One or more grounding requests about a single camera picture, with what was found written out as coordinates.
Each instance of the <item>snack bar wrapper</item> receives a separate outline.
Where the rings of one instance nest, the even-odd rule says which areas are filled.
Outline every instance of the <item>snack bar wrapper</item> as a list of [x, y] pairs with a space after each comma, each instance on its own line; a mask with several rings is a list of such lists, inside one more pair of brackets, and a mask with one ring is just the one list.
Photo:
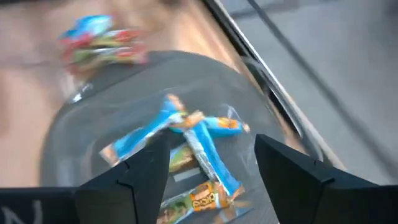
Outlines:
[[[203, 122], [206, 124], [211, 137], [214, 138], [234, 136], [250, 132], [250, 128], [247, 124], [236, 119], [207, 116]], [[171, 130], [176, 133], [183, 133], [183, 129], [181, 128], [171, 127]]]
[[191, 147], [184, 143], [181, 146], [170, 151], [169, 172], [176, 172], [195, 162]]
[[108, 15], [86, 16], [78, 19], [75, 25], [60, 37], [67, 49], [87, 46], [95, 38], [112, 28], [113, 19]]
[[147, 62], [147, 49], [144, 43], [135, 42], [128, 47], [108, 47], [101, 49], [76, 49], [66, 51], [63, 61], [72, 72], [86, 72], [106, 63]]
[[167, 128], [171, 123], [181, 123], [180, 112], [183, 110], [184, 106], [175, 95], [167, 95], [159, 114], [147, 126], [117, 140], [101, 150], [99, 154], [111, 166], [117, 165], [138, 150], [141, 150], [146, 145], [147, 140], [156, 132]]
[[132, 44], [143, 34], [139, 29], [121, 29], [107, 31], [90, 42], [90, 47], [124, 47]]
[[232, 197], [242, 185], [232, 176], [218, 155], [205, 121], [199, 121], [183, 134], [206, 175], [210, 180], [219, 182], [225, 188], [226, 194]]
[[156, 224], [176, 224], [193, 212], [226, 208], [232, 201], [220, 183], [209, 180], [188, 192], [162, 202]]

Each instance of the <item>wrapped candy bar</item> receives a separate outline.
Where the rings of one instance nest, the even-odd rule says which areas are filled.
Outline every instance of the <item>wrapped candy bar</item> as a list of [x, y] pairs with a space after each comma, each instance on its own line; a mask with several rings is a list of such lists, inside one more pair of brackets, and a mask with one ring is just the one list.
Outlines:
[[115, 47], [103, 49], [76, 49], [64, 55], [64, 61], [70, 62], [69, 69], [74, 73], [85, 72], [105, 63], [136, 63], [147, 62], [144, 44], [131, 47]]
[[142, 149], [149, 138], [161, 129], [167, 128], [171, 123], [181, 123], [180, 112], [184, 110], [184, 105], [175, 95], [167, 95], [162, 108], [155, 119], [147, 126], [135, 130], [133, 133], [117, 140], [112, 145], [104, 148], [99, 153], [111, 165], [115, 166], [119, 162], [132, 156]]
[[61, 35], [62, 60], [72, 74], [85, 73], [106, 63], [144, 64], [147, 48], [138, 28], [111, 30], [111, 16], [87, 16]]
[[156, 224], [175, 224], [193, 212], [226, 208], [237, 196], [238, 194], [234, 197], [227, 196], [224, 188], [218, 182], [205, 182], [188, 192], [164, 201], [160, 206]]
[[142, 34], [143, 31], [139, 29], [111, 30], [94, 38], [90, 42], [90, 47], [124, 47], [131, 45], [132, 41], [136, 40]]
[[[207, 116], [203, 121], [212, 137], [233, 136], [250, 132], [247, 124], [236, 119]], [[171, 127], [171, 129], [176, 133], [183, 132], [180, 128]]]
[[170, 151], [169, 172], [179, 171], [194, 162], [195, 156], [193, 155], [191, 148], [188, 144], [184, 143]]
[[185, 122], [192, 128], [185, 129], [183, 135], [206, 175], [210, 180], [219, 182], [225, 188], [227, 195], [231, 197], [241, 188], [241, 183], [232, 176], [218, 155], [204, 119], [203, 114], [199, 112], [194, 116], [188, 116]]
[[78, 19], [72, 29], [61, 35], [60, 40], [67, 49], [87, 46], [95, 37], [104, 34], [112, 26], [111, 16], [86, 16]]

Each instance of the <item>black surface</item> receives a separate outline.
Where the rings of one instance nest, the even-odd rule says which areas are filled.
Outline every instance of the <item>black surface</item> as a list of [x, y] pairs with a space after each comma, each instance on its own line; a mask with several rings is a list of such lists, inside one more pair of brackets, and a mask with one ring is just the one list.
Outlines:
[[75, 187], [0, 189], [0, 223], [78, 223]]
[[159, 132], [134, 156], [80, 187], [0, 189], [0, 223], [155, 223], [173, 135]]
[[398, 186], [378, 186], [311, 159], [263, 134], [255, 152], [284, 224], [397, 223]]
[[[92, 88], [82, 93], [82, 100], [60, 110], [45, 143], [42, 185], [80, 185], [108, 170], [98, 152], [148, 123], [158, 112], [164, 95], [175, 93], [189, 111], [226, 116], [226, 105], [230, 105], [250, 125], [252, 134], [217, 139], [215, 144], [223, 162], [235, 178], [243, 182], [247, 190], [243, 198], [253, 200], [256, 207], [239, 222], [276, 223], [252, 148], [256, 133], [265, 133], [282, 142], [284, 136], [263, 96], [244, 76], [203, 56], [153, 52], [150, 59], [155, 63], [144, 67], [104, 67], [99, 76], [90, 81]], [[112, 79], [122, 81], [115, 83]], [[189, 185], [178, 184], [176, 189], [167, 187], [165, 196], [196, 185], [186, 183]]]

